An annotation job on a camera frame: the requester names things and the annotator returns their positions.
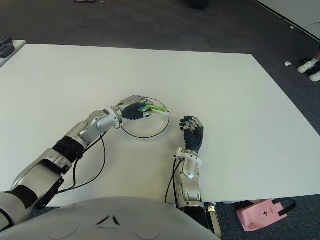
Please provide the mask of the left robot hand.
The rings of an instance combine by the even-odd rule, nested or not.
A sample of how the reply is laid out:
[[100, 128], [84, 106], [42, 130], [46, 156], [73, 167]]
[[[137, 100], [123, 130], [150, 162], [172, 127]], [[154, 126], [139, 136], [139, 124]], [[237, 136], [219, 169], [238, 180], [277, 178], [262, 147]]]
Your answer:
[[154, 103], [144, 96], [132, 95], [118, 102], [115, 108], [120, 111], [123, 119], [140, 120], [151, 115], [149, 112], [139, 111], [147, 105], [154, 105]]

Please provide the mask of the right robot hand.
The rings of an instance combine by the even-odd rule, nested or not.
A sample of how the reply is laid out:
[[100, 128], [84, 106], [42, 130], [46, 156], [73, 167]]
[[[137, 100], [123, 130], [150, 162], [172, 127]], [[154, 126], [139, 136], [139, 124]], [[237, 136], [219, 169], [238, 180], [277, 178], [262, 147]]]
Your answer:
[[179, 123], [180, 130], [183, 131], [185, 149], [199, 153], [203, 138], [204, 126], [195, 116], [184, 116]]

